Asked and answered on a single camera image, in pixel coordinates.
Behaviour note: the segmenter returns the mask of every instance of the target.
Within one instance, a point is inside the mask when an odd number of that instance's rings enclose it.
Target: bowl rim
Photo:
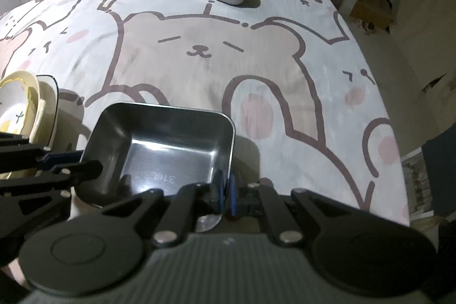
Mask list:
[[[25,104],[26,104],[26,108],[25,108],[25,112],[24,112],[24,120],[22,121],[22,127],[21,127],[19,133],[17,133],[17,134],[21,134],[22,129],[26,125],[26,121],[27,121],[27,119],[28,119],[28,117],[30,115],[30,104],[33,103],[32,97],[31,97],[31,94],[30,94],[30,88],[24,82],[24,79],[22,79],[20,77],[15,77],[15,78],[11,78],[11,79],[2,79],[0,81],[0,89],[2,89],[2,87],[5,86],[6,84],[12,83],[12,82],[15,82],[15,81],[18,81],[25,89],[25,101],[26,101]]]
[[[195,112],[210,113],[210,114],[222,116],[225,120],[227,120],[227,121],[229,122],[229,124],[231,125],[231,128],[232,128],[232,130],[233,130],[233,134],[232,134],[232,138],[231,138],[230,155],[229,155],[229,166],[228,166],[228,172],[227,172],[227,179],[229,178],[231,169],[233,168],[233,153],[234,153],[234,142],[235,142],[235,139],[236,139],[236,126],[234,125],[234,122],[233,122],[233,120],[231,119],[231,117],[229,117],[228,115],[226,115],[226,114],[224,114],[224,113],[221,113],[221,112],[219,112],[219,111],[215,111],[215,110],[206,110],[206,109],[200,109],[200,108],[180,107],[180,106],[165,106],[165,105],[159,105],[159,104],[156,104],[156,103],[141,103],[141,102],[130,102],[130,101],[118,101],[118,102],[115,102],[115,103],[113,103],[113,104],[107,106],[107,107],[100,113],[100,115],[98,116],[97,122],[96,122],[96,124],[95,124],[95,126],[94,126],[92,132],[90,133],[89,138],[87,139],[87,144],[86,144],[86,147],[85,147],[84,150],[83,150],[83,154],[82,154],[82,156],[81,156],[81,159],[84,159],[84,156],[87,156],[86,150],[87,150],[88,144],[90,143],[90,139],[92,138],[93,133],[95,132],[95,127],[97,126],[97,124],[98,124],[98,122],[99,122],[101,116],[105,113],[105,111],[107,111],[107,110],[110,109],[111,107],[113,107],[113,106],[122,106],[122,105],[147,106],[147,107],[154,107],[154,108],[156,108],[157,110],[195,111]]]
[[[53,81],[52,84],[55,85],[55,88],[56,88],[56,95],[55,95],[55,99],[56,99],[56,107],[55,107],[55,111],[54,111],[54,121],[52,123],[52,131],[51,131],[51,136],[49,138],[49,142],[48,142],[48,147],[52,148],[52,143],[53,143],[53,140],[52,140],[52,136],[55,134],[55,131],[56,131],[56,127],[57,127],[57,116],[58,116],[58,108],[59,108],[59,104],[58,104],[58,100],[59,100],[59,88],[58,88],[58,83],[57,83],[57,80],[55,79],[54,76],[52,75],[48,75],[48,74],[39,74],[36,76],[36,79],[38,80],[38,84],[40,85],[40,90],[41,90],[41,84],[43,83],[50,83],[47,82],[47,81],[44,81],[42,80],[43,77],[46,77],[46,78],[50,78],[50,80]],[[41,99],[43,99],[44,101],[46,101],[46,105],[47,105],[47,99],[46,97],[44,97],[44,95],[41,95]]]
[[[4,76],[3,79],[0,79],[0,88],[7,82],[16,80],[21,81],[22,85],[26,89],[27,107],[26,112],[24,113],[24,127],[30,127],[31,130],[36,118],[36,109],[38,108],[38,103],[41,98],[40,85],[38,83],[38,79],[33,73],[26,70],[17,70]],[[32,95],[32,90],[36,91],[36,97]],[[29,136],[29,133],[23,132],[24,127],[22,127],[20,134]]]

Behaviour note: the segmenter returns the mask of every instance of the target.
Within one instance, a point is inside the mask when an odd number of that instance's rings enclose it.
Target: pink cheek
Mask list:
[[[31,61],[30,60],[27,60],[27,61],[24,61],[22,62],[20,65],[19,65],[19,70],[25,70],[27,67],[30,66],[30,63]]]
[[[378,154],[386,165],[392,165],[399,159],[399,150],[393,136],[386,136],[378,145]]]
[[[365,96],[366,95],[361,88],[352,88],[345,95],[345,104],[348,106],[361,105]]]
[[[272,132],[272,106],[258,94],[249,94],[242,100],[241,118],[242,127],[251,139],[267,138]]]
[[[83,37],[85,37],[87,34],[88,34],[88,30],[87,29],[78,31],[78,32],[74,33],[72,36],[70,36],[67,39],[67,43],[76,42],[77,40],[82,39]]]

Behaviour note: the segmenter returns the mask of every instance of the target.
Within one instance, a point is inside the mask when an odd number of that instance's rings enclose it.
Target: tablecloth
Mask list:
[[[84,148],[117,101],[221,111],[248,181],[409,223],[375,78],[329,0],[33,0],[0,19],[15,70],[57,80],[55,149]]]

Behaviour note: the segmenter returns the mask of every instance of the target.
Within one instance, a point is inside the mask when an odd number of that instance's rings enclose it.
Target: ceramic bowl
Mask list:
[[[40,122],[36,123],[36,132],[32,131],[33,137],[30,135],[30,141],[52,148],[57,127],[58,85],[50,75],[37,75],[36,78],[40,85],[41,98],[46,104]]]
[[[30,136],[40,90],[36,77],[15,71],[0,81],[0,131]]]

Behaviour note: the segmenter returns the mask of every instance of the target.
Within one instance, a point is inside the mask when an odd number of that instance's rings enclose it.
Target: rectangular metal tray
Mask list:
[[[150,188],[174,195],[189,183],[229,176],[235,127],[222,113],[115,103],[95,125],[82,160],[103,165],[99,178],[77,186],[88,204],[104,206]]]

